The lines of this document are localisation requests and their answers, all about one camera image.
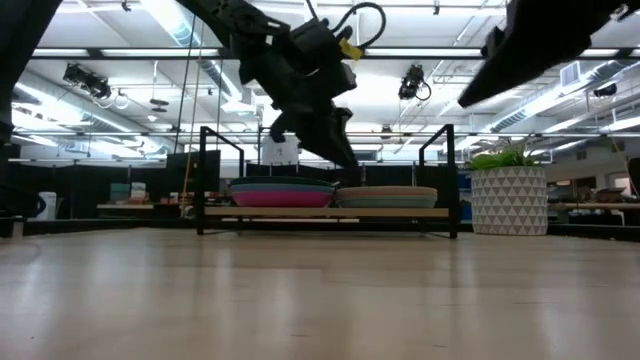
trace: power cord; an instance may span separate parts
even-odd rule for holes
[[[318,19],[318,15],[316,13],[316,10],[313,8],[313,5],[311,4],[311,0],[305,0],[305,1],[307,3],[307,7],[309,8],[309,11],[311,12],[311,15],[315,19]],[[338,22],[338,25],[335,26],[333,29],[331,29],[331,32],[334,32],[334,33],[337,32],[347,22],[347,20],[351,15],[355,14],[358,10],[365,9],[365,8],[370,8],[378,11],[378,13],[380,13],[380,19],[382,23],[380,24],[380,30],[378,30],[378,32],[371,39],[366,41],[364,44],[358,46],[360,50],[364,50],[367,47],[371,46],[374,42],[378,41],[378,39],[380,39],[380,37],[384,33],[384,30],[387,28],[387,14],[384,12],[384,9],[380,5],[372,2],[363,2],[360,4],[356,4],[352,6],[349,9],[349,11],[347,11],[344,14],[344,16],[342,16],[342,19],[340,19],[340,21]]]
[[[429,84],[427,84],[426,81],[422,80],[422,85],[424,85],[427,89],[429,89],[429,95],[425,98],[421,98],[420,96],[418,96],[416,94],[416,99],[420,100],[420,101],[427,101],[429,99],[431,99],[431,95],[433,95],[433,91],[431,90],[431,86],[429,86]]]

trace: potted plant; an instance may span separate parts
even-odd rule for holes
[[[505,141],[471,161],[473,231],[491,235],[546,235],[547,179],[526,153],[529,137]]]

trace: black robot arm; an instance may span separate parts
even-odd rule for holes
[[[591,46],[591,35],[638,9],[640,0],[511,0],[507,26],[489,33],[487,61],[459,104],[477,104],[575,59]]]
[[[344,167],[357,165],[345,135],[352,114],[332,100],[356,88],[353,71],[343,63],[351,28],[336,34],[328,21],[314,17],[292,30],[244,0],[178,2],[240,60],[240,81],[257,81],[282,111],[271,126],[275,141],[292,131],[304,149]]]

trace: stacked plates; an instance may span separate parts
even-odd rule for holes
[[[438,190],[410,186],[370,186],[340,189],[336,200],[344,208],[432,208]]]
[[[335,188],[320,180],[250,176],[231,182],[231,196],[242,207],[325,207]]]

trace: plant pot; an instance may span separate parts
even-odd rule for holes
[[[473,231],[546,235],[547,179],[541,167],[504,167],[472,174]]]

